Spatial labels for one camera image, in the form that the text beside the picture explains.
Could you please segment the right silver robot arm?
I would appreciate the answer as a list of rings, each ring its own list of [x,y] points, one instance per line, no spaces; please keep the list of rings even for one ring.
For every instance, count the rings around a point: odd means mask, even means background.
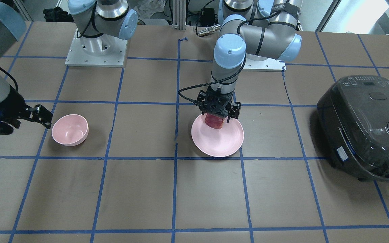
[[[126,0],[69,0],[68,9],[81,40],[103,36],[129,40],[135,33],[138,14]],[[0,58],[21,39],[26,23],[12,7],[0,1]],[[20,120],[52,125],[53,114],[42,105],[28,106],[18,92],[0,75],[0,134],[12,134]]]

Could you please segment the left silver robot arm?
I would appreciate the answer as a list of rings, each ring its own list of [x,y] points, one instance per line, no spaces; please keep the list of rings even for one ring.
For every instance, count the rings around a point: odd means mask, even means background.
[[[222,0],[221,29],[213,51],[207,90],[193,103],[203,114],[218,118],[239,117],[241,103],[232,103],[236,81],[249,57],[292,61],[302,37],[296,33],[301,0]]]

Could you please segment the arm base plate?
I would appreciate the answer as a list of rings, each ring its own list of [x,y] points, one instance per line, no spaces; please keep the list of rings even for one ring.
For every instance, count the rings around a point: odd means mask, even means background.
[[[247,54],[243,71],[286,71],[286,64],[282,60]]]
[[[77,38],[76,29],[65,65],[123,68],[128,41],[104,34],[97,38]]]

